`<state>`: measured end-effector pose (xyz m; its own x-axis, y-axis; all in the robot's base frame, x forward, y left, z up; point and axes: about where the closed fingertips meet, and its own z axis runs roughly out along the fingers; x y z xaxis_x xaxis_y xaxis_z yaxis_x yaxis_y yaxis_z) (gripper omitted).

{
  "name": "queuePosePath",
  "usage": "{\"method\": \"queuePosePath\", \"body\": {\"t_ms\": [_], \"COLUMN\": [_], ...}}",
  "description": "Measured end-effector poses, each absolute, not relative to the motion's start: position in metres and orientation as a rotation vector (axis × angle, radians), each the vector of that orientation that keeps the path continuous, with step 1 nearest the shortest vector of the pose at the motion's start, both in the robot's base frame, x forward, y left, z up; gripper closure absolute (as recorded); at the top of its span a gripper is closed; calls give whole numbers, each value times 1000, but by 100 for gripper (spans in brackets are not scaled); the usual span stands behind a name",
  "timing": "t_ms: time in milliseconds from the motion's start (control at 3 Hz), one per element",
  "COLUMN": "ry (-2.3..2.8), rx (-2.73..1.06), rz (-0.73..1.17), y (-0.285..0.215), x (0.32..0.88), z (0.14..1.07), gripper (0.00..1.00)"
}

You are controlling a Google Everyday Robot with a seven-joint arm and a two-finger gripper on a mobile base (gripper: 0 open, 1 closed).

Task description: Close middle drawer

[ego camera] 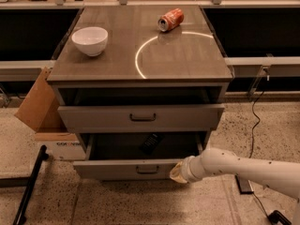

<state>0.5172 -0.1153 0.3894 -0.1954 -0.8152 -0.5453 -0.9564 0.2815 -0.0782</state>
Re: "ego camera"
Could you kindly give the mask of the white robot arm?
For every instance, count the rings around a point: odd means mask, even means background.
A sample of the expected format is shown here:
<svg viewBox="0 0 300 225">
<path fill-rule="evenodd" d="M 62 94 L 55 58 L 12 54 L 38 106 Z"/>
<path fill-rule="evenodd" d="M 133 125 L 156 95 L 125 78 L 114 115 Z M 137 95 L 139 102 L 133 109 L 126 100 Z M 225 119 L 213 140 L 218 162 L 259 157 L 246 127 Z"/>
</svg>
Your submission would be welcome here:
<svg viewBox="0 0 300 225">
<path fill-rule="evenodd" d="M 171 169 L 170 178 L 177 183 L 195 183 L 224 174 L 237 175 L 300 200 L 299 163 L 238 157 L 234 152 L 214 147 L 179 161 Z"/>
</svg>

